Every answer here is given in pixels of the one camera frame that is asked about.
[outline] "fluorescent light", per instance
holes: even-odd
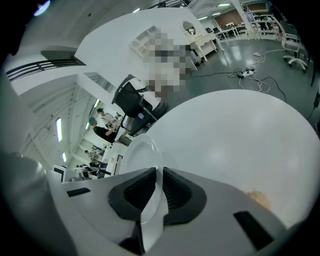
[[[66,157],[66,153],[65,152],[62,153],[62,159],[63,159],[64,162],[67,161],[67,157]]]
[[[50,1],[46,1],[43,5],[38,5],[38,10],[33,14],[34,16],[39,16],[43,14],[49,7]]]
[[[58,136],[58,142],[62,140],[61,118],[55,121],[56,134]]]
[[[96,102],[95,102],[93,107],[95,108],[98,105],[98,103],[99,103],[99,99],[96,100]]]

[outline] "black railing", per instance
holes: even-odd
[[[69,67],[69,66],[85,66],[85,64],[76,58],[75,59],[43,60],[43,61],[32,62],[26,65],[22,65],[14,69],[11,69],[6,73],[6,75],[8,76],[10,81],[13,81],[17,78],[29,76],[41,71],[62,68],[62,67]]]
[[[157,3],[148,9],[153,8],[165,8],[165,7],[174,7],[174,8],[180,8],[180,7],[186,7],[188,4],[190,4],[191,0],[166,0],[162,1],[160,3]]]

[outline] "black rectangular strip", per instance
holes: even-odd
[[[239,211],[233,215],[257,250],[270,244],[273,239],[247,211]]]
[[[66,193],[71,198],[71,197],[79,196],[88,192],[91,192],[91,190],[86,187],[83,187],[83,188],[67,191]]]

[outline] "black office chair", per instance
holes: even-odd
[[[124,112],[124,117],[120,126],[124,128],[130,136],[144,128],[147,124],[157,121],[152,111],[152,105],[147,102],[142,95],[125,79],[116,90],[112,104],[117,104]],[[129,122],[125,127],[123,121],[128,116]]]

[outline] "person with teal hair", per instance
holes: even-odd
[[[93,116],[89,118],[88,123],[89,123],[89,125],[91,125],[93,127],[94,133],[96,135],[98,135],[100,138],[106,140],[107,142],[109,142],[111,144],[115,142],[117,133],[114,131],[118,128],[117,125],[115,125],[114,127],[112,127],[109,130],[106,128],[97,126],[98,122]],[[127,137],[124,137],[124,138],[118,139],[118,142],[121,144],[124,144],[126,146],[129,146],[131,143],[131,140]]]

